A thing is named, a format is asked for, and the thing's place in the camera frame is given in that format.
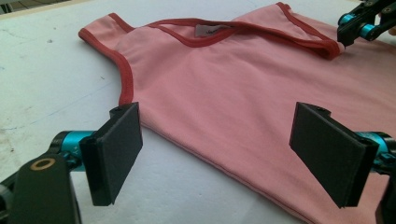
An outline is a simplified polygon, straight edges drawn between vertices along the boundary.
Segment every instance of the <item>white table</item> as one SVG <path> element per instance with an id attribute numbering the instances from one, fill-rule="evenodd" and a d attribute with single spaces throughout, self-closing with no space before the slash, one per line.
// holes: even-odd
<path id="1" fill-rule="evenodd" d="M 110 12 L 133 26 L 170 18 L 228 21 L 270 0 L 95 0 L 0 16 L 0 179 L 63 130 L 97 130 L 117 105 L 117 67 L 78 38 Z M 285 0 L 336 25 L 359 1 Z M 382 40 L 394 43 L 390 36 Z M 190 153 L 143 129 L 144 146 L 115 205 L 92 206 L 84 173 L 72 173 L 85 223 L 300 223 Z"/>

